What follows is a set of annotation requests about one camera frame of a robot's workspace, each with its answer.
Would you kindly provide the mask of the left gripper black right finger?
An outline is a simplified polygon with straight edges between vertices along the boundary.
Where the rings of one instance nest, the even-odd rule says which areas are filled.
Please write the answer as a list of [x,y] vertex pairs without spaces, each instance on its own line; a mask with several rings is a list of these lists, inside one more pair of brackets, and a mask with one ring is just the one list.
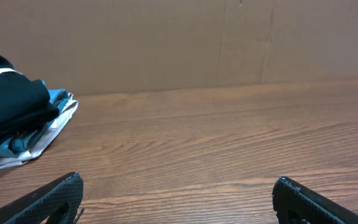
[[279,224],[358,224],[358,214],[289,177],[280,177],[272,191]]

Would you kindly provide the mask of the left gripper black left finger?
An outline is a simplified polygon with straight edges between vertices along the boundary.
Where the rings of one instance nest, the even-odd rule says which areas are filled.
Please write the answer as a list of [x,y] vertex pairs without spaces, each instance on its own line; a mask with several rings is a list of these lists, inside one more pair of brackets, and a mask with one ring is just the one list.
[[84,210],[83,179],[70,172],[0,208],[2,224],[76,224]]

